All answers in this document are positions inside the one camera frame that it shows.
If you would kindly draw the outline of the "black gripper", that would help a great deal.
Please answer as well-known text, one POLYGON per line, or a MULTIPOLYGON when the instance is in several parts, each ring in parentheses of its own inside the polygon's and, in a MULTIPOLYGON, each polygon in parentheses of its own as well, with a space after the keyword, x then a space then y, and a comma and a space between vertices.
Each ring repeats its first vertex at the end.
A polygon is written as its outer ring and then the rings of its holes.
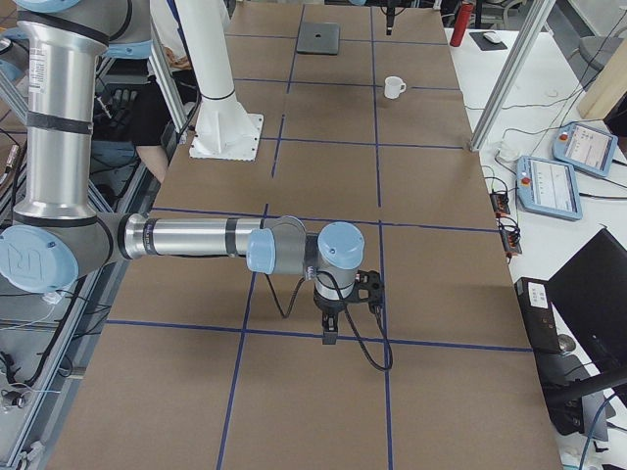
POLYGON ((329 300, 319 292, 313 293, 313 301, 322 314, 322 343, 324 345, 335 345, 338 336, 338 316, 348 304, 341 300, 329 300))

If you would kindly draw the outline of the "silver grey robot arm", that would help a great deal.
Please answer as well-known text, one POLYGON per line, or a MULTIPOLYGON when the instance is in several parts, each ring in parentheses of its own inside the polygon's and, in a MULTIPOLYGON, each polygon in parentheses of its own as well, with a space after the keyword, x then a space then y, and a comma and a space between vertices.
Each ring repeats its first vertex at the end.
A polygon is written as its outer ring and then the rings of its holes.
POLYGON ((361 270, 364 240, 355 225, 312 233, 292 216, 165 219, 88 205, 96 62, 117 45, 150 53, 149 4, 22 1, 18 24, 29 42, 26 188, 1 235, 2 275, 47 293, 122 259, 242 258, 254 272, 312 280, 322 340, 334 343, 339 313, 364 302, 374 279, 361 270))

